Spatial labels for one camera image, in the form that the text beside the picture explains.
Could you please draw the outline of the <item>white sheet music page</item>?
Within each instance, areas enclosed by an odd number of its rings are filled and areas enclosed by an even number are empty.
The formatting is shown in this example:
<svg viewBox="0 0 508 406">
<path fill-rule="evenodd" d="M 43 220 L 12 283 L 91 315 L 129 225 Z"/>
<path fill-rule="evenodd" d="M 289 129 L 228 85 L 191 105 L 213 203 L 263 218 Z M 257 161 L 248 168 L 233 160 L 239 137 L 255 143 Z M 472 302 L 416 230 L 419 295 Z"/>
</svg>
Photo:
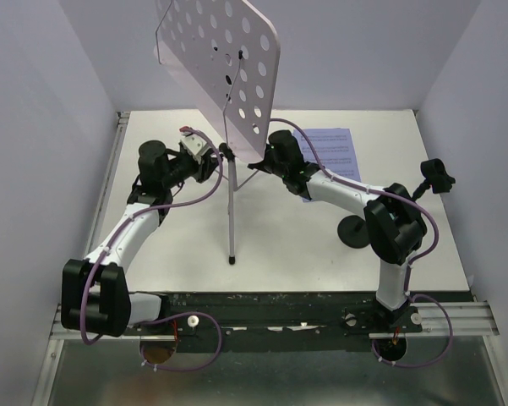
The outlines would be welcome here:
<svg viewBox="0 0 508 406">
<path fill-rule="evenodd" d="M 350 129 L 305 129 L 304 133 L 328 171 L 342 178 L 361 181 Z"/>
</svg>

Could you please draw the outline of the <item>lilac tripod music stand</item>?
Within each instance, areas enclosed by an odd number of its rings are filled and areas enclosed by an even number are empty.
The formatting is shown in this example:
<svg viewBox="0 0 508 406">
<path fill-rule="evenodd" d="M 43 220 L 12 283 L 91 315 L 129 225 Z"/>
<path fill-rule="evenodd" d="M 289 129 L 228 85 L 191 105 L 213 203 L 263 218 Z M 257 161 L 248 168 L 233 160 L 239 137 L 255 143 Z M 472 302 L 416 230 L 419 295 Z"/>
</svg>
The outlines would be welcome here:
<svg viewBox="0 0 508 406">
<path fill-rule="evenodd" d="M 281 45 L 249 1 L 158 1 L 158 63 L 226 144 L 228 261 L 236 261 L 237 163 L 265 154 Z"/>
</svg>

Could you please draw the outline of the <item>black clip microphone stand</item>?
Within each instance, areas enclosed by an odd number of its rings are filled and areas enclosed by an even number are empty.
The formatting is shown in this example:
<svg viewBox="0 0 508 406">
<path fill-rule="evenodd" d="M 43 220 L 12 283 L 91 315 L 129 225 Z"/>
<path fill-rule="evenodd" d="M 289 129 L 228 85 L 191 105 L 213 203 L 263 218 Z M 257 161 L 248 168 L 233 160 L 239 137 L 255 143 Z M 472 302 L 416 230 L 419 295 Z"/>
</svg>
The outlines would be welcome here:
<svg viewBox="0 0 508 406">
<path fill-rule="evenodd" d="M 439 158 L 422 162 L 420 164 L 420 171 L 424 180 L 414 190 L 412 201 L 420 199 L 429 189 L 435 195 L 449 193 L 456 183 L 456 179 L 448 174 L 445 164 Z"/>
</svg>

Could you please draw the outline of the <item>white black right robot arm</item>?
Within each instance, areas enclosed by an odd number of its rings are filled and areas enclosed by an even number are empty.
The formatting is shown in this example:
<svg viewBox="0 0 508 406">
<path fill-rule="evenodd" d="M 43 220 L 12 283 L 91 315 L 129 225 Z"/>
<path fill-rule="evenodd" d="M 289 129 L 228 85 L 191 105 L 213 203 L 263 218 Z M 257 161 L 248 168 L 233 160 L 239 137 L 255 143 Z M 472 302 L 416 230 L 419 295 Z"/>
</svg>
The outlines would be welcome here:
<svg viewBox="0 0 508 406">
<path fill-rule="evenodd" d="M 354 181 L 339 182 L 319 164 L 304 159 L 297 139 L 288 130 L 272 133 L 262 161 L 250 163 L 248 168 L 277 176 L 294 195 L 340 207 L 363 220 L 369 245 L 380 258 L 372 321 L 384 332 L 400 325 L 408 301 L 406 265 L 427 232 L 419 209 L 406 203 L 406 188 L 392 184 L 370 189 Z"/>
</svg>

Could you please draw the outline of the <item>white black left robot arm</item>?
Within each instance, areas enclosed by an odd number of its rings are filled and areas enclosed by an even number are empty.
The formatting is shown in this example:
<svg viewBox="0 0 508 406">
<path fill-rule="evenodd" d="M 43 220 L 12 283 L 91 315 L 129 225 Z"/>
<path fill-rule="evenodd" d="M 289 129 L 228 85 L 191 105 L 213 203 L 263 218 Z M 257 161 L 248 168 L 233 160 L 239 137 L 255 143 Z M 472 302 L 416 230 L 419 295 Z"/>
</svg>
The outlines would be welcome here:
<svg viewBox="0 0 508 406">
<path fill-rule="evenodd" d="M 172 208 L 173 189 L 189 178 L 198 183 L 221 170 L 222 157 L 210 140 L 183 131 L 178 150 L 159 140 L 139 147 L 139 174 L 134 180 L 120 222 L 81 260 L 71 259 L 62 275 L 60 321 L 88 336 L 119 337 L 142 324 L 153 334 L 170 325 L 170 313 L 160 294 L 132 292 L 126 272 L 144 242 L 163 224 Z"/>
</svg>

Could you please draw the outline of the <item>aluminium left side rail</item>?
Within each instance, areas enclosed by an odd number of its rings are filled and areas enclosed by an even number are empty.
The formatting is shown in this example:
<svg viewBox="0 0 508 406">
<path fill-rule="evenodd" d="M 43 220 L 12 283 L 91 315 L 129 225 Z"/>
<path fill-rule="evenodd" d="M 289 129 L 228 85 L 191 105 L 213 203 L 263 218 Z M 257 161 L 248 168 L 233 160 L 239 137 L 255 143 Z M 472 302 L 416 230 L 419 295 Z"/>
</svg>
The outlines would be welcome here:
<svg viewBox="0 0 508 406">
<path fill-rule="evenodd" d="M 111 150 L 108 154 L 107 164 L 103 172 L 96 208 L 91 220 L 87 240 L 80 257 L 81 259 L 84 259 L 89 253 L 98 248 L 101 242 L 107 238 L 109 231 L 114 228 L 113 225 L 107 225 L 107 211 L 130 116 L 131 111 L 121 111 L 117 113 L 117 127 L 113 136 Z"/>
</svg>

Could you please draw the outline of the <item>aluminium rail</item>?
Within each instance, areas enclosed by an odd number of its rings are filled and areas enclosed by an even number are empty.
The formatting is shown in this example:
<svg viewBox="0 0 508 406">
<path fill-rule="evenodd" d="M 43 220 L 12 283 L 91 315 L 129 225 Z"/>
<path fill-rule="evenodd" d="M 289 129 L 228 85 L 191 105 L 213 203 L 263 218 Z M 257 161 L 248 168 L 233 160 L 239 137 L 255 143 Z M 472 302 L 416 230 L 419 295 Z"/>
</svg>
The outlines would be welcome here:
<svg viewBox="0 0 508 406">
<path fill-rule="evenodd" d="M 113 136 L 111 150 L 108 154 L 107 164 L 103 172 L 96 208 L 91 220 L 87 240 L 80 257 L 81 259 L 84 259 L 89 253 L 98 248 L 101 242 L 107 238 L 109 231 L 114 228 L 113 225 L 107 225 L 107 211 L 130 116 L 131 111 L 121 111 L 117 113 L 117 127 Z"/>
<path fill-rule="evenodd" d="M 487 337 L 499 334 L 494 314 L 486 302 L 441 302 L 425 298 L 390 313 L 372 300 L 357 303 L 241 303 L 225 297 L 222 303 L 194 307 L 215 318 L 222 329 L 240 332 L 323 330 L 339 327 L 347 335 L 388 338 L 395 332 L 409 337 Z"/>
</svg>

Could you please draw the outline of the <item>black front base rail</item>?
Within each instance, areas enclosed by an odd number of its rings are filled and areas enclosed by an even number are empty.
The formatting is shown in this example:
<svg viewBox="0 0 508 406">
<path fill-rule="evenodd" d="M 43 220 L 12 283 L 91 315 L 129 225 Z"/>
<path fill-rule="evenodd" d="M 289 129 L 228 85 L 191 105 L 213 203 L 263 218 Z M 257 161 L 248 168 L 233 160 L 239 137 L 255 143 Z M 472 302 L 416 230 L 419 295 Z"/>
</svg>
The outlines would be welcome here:
<svg viewBox="0 0 508 406">
<path fill-rule="evenodd" d="M 128 336 L 178 339 L 178 351 L 233 353 L 366 352 L 371 335 L 421 332 L 416 307 L 386 310 L 373 292 L 166 293 L 175 326 L 134 326 Z"/>
</svg>

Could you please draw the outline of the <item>aluminium front rail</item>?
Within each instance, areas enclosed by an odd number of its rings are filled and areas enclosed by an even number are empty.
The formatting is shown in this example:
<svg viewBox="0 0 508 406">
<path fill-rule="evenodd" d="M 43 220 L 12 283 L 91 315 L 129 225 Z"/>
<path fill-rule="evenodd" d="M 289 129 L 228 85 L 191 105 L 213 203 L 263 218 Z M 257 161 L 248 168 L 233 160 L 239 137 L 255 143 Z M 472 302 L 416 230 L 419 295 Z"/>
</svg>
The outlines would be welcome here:
<svg viewBox="0 0 508 406">
<path fill-rule="evenodd" d="M 222 303 L 194 307 L 215 318 L 222 329 L 240 332 L 323 330 L 339 327 L 347 335 L 388 338 L 395 332 L 409 337 L 487 337 L 499 334 L 494 314 L 486 302 L 441 302 L 425 298 L 390 313 L 372 300 L 357 303 L 241 303 L 225 297 Z"/>
</svg>

